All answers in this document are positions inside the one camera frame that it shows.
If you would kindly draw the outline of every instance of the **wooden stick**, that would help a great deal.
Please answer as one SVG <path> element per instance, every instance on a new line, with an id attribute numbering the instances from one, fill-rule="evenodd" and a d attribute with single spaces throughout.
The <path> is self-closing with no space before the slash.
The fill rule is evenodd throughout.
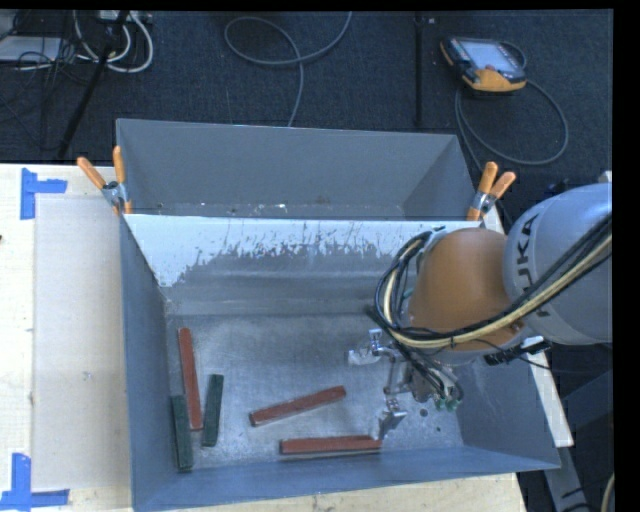
<path id="1" fill-rule="evenodd" d="M 282 402 L 271 407 L 266 407 L 249 414 L 251 425 L 257 427 L 271 421 L 279 420 L 309 411 L 322 405 L 330 404 L 338 400 L 342 400 L 347 395 L 343 386 L 335 386 L 333 388 L 324 389 L 311 395 L 302 396 Z"/>
<path id="2" fill-rule="evenodd" d="M 191 430 L 202 430 L 202 409 L 200 407 L 200 390 L 198 389 L 198 376 L 196 374 L 196 362 L 193 355 L 193 342 L 191 330 L 187 327 L 178 329 L 178 346 L 180 348 L 180 361 L 182 363 L 182 381 L 189 408 L 189 424 Z"/>

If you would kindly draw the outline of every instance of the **black cable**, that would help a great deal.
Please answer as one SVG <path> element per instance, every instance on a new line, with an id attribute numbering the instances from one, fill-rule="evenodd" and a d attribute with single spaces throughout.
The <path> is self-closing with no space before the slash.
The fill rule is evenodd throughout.
<path id="1" fill-rule="evenodd" d="M 506 350 L 504 348 L 502 348 L 499 345 L 496 345 L 495 343 L 491 343 L 490 341 L 487 340 L 483 340 L 481 338 L 477 338 L 474 341 L 479 341 L 480 343 L 485 343 L 486 345 L 490 345 L 491 347 L 495 348 L 496 350 L 500 351 L 500 352 L 509 352 L 509 350 Z M 519 359 L 520 361 L 524 361 L 527 364 L 530 364 L 531 366 L 535 366 L 536 368 L 542 368 L 543 370 L 549 370 L 550 372 L 554 373 L 554 374 L 565 374 L 565 375 L 593 375 L 595 372 L 593 371 L 580 371 L 580 370 L 561 370 L 561 369 L 555 369 L 552 368 L 550 366 L 545 366 L 544 364 L 539 364 L 536 363 L 535 361 L 531 361 L 530 359 L 527 359 L 526 357 L 522 357 L 521 355 L 516 355 L 515 356 L 516 359 Z"/>
<path id="2" fill-rule="evenodd" d="M 394 264 L 385 272 L 385 274 L 383 274 L 383 277 L 380 279 L 380 281 L 378 282 L 378 286 L 376 288 L 376 293 L 374 295 L 374 302 L 376 305 L 376 311 L 378 312 L 379 315 L 381 315 L 381 319 L 383 320 L 383 322 L 387 325 L 387 327 L 398 331 L 399 333 L 406 335 L 406 336 L 410 336 L 413 339 L 416 340 L 423 340 L 423 341 L 428 341 L 430 339 L 440 339 L 440 338 L 447 338 L 447 337 L 454 337 L 454 336 L 459 336 L 462 334 L 465 334 L 467 332 L 471 332 L 475 329 L 479 329 L 482 327 L 485 327 L 493 322 L 496 322 L 498 320 L 500 320 L 501 318 L 503 318 L 504 316 L 512 313 L 513 311 L 515 311 L 518 307 L 520 307 L 526 300 L 528 300 L 530 297 L 532 297 L 534 295 L 535 292 L 537 292 L 551 277 L 553 277 L 553 275 L 555 273 L 557 273 L 564 265 L 566 265 L 570 259 L 573 257 L 574 261 L 575 261 L 575 255 L 579 255 L 579 256 L 583 256 L 585 254 L 585 251 L 588 253 L 588 251 L 592 250 L 593 247 L 595 247 L 598 243 L 600 243 L 600 241 L 602 239 L 604 239 L 604 237 L 606 236 L 606 234 L 608 232 L 610 232 L 612 229 L 612 212 L 609 212 L 603 219 L 601 219 L 597 224 L 595 224 L 589 231 L 587 231 L 587 233 L 585 233 L 582 237 L 580 237 L 580 239 L 578 239 L 577 242 L 575 242 L 567 251 L 565 251 L 565 253 L 563 255 L 561 255 L 560 258 L 558 258 L 558 260 L 556 260 L 556 262 L 554 264 L 552 264 L 549 269 L 547 269 L 547 271 L 538 279 L 536 280 L 535 283 L 533 283 L 531 286 L 529 286 L 527 288 L 527 290 L 520 295 L 520 297 L 518 297 L 515 301 L 512 302 L 512 304 L 507 307 L 504 311 L 502 311 L 501 313 L 494 315 L 493 317 L 487 319 L 487 320 L 483 320 L 481 322 L 476 322 L 474 324 L 471 324 L 469 326 L 466 326 L 464 328 L 460 328 L 460 329 L 454 329 L 452 331 L 449 332 L 445 332 L 445 333 L 436 333 L 431 329 L 426 329 L 426 328 L 403 328 L 401 326 L 399 326 L 394 320 L 394 312 L 391 312 L 392 315 L 392 322 L 387 322 L 385 315 L 382 312 L 382 308 L 380 306 L 380 292 L 383 288 L 384 283 L 386 282 L 386 280 L 388 279 L 388 277 L 390 276 L 391 272 L 393 272 L 396 269 L 400 269 L 400 268 L 406 268 L 405 267 L 401 267 L 401 262 L 400 260 L 400 255 L 406 251 L 406 247 L 408 247 L 409 245 L 411 245 L 413 242 L 415 242 L 416 240 L 420 239 L 420 235 L 418 235 L 417 237 L 412 238 L 411 240 L 409 240 L 409 242 L 407 242 L 407 244 L 405 244 L 405 246 L 403 247 L 403 249 L 401 249 L 400 251 L 398 251 L 397 257 L 396 259 L 394 259 Z M 426 243 L 426 240 L 423 239 L 423 243 L 421 246 L 415 248 L 412 251 L 412 256 L 418 252 L 422 246 L 424 246 L 424 243 Z M 574 279 L 571 283 L 569 283 L 563 290 L 561 290 L 559 293 L 562 293 L 562 291 L 566 290 L 569 286 L 573 285 L 574 283 L 576 283 L 580 278 L 582 278 L 588 271 L 592 270 L 593 268 L 595 268 L 595 266 L 599 265 L 600 263 L 602 263 L 603 261 L 605 261 L 605 259 L 601 259 L 599 262 L 595 263 L 594 265 L 592 265 L 589 269 L 586 269 L 580 276 L 577 276 L 576 279 Z M 394 285 L 399 281 L 399 279 L 396 276 L 396 281 L 394 282 Z M 540 304 L 540 306 L 546 304 L 547 302 L 553 300 L 553 298 L 555 298 L 557 296 L 557 294 L 553 297 L 548 298 L 546 301 L 544 301 L 543 303 Z"/>
<path id="3" fill-rule="evenodd" d="M 522 59 L 522 63 L 520 64 L 520 67 L 522 69 L 524 69 L 527 65 L 527 57 L 525 55 L 525 53 L 516 45 L 514 45 L 513 43 L 510 43 L 508 41 L 502 41 L 502 44 L 508 45 L 512 48 L 514 48 L 519 54 L 520 57 Z M 462 139 L 464 145 L 467 148 L 467 151 L 471 157 L 471 159 L 473 160 L 473 163 L 475 164 L 475 167 L 477 169 L 477 171 L 479 173 L 482 173 L 483 171 L 483 165 L 480 164 L 478 158 L 476 157 L 473 148 L 469 142 L 469 139 L 465 133 L 465 129 L 469 131 L 469 133 L 473 136 L 473 138 L 481 145 L 483 146 L 485 149 L 491 151 L 492 153 L 494 153 L 495 155 L 503 158 L 504 160 L 507 160 L 509 162 L 515 163 L 515 164 L 520 164 L 520 165 L 525 165 L 525 166 L 542 166 L 542 165 L 547 165 L 550 164 L 551 162 L 556 161 L 558 158 L 560 158 L 564 152 L 567 149 L 567 146 L 569 145 L 569 125 L 567 123 L 567 119 L 562 111 L 562 108 L 560 107 L 560 105 L 558 105 L 558 103 L 551 97 L 551 95 L 549 93 L 547 93 L 540 85 L 538 85 L 537 83 L 533 82 L 531 79 L 527 79 L 527 84 L 531 85 L 534 89 L 536 89 L 540 94 L 542 94 L 542 96 L 551 104 L 551 106 L 553 107 L 553 109 L 557 112 L 558 116 L 560 117 L 560 121 L 562 122 L 562 127 L 563 127 L 563 133 L 564 133 L 564 140 L 562 143 L 562 146 L 560 147 L 560 149 L 551 157 L 545 158 L 545 159 L 541 159 L 541 160 L 524 160 L 524 159 L 519 159 L 519 158 L 515 158 L 512 157 L 510 155 L 507 155 L 505 153 L 502 153 L 501 151 L 498 151 L 496 148 L 490 146 L 489 144 L 487 144 L 487 142 L 482 139 L 482 137 L 480 137 L 480 135 L 478 135 L 475 130 L 471 127 L 471 125 L 469 124 L 466 116 L 464 115 L 464 112 L 462 111 L 462 91 L 464 90 L 464 85 L 461 85 L 458 90 L 456 91 L 455 94 L 455 100 L 454 100 L 454 111 L 455 111 L 455 118 L 456 118 L 456 123 L 458 125 L 458 132 L 460 133 L 460 138 Z M 513 225 L 513 219 L 511 218 L 511 216 L 509 215 L 509 213 L 507 212 L 506 208 L 504 208 L 504 205 L 502 204 L 502 201 L 498 200 L 496 202 L 496 205 L 500 208 L 503 216 L 505 217 L 505 219 L 507 220 L 508 224 L 509 224 L 509 228 Z"/>

